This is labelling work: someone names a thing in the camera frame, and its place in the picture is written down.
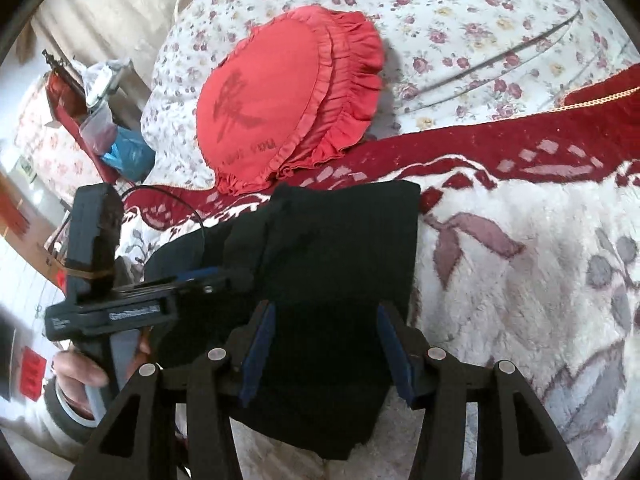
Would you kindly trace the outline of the person's left hand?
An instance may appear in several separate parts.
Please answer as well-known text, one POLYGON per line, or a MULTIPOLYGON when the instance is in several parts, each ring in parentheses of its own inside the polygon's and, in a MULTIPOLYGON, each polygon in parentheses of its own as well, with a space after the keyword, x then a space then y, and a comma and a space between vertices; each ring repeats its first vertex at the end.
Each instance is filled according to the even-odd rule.
POLYGON ((74 347, 58 352, 52 361, 56 400, 63 413, 73 422, 90 427, 94 415, 86 387, 103 388, 108 385, 107 374, 98 364, 74 347))

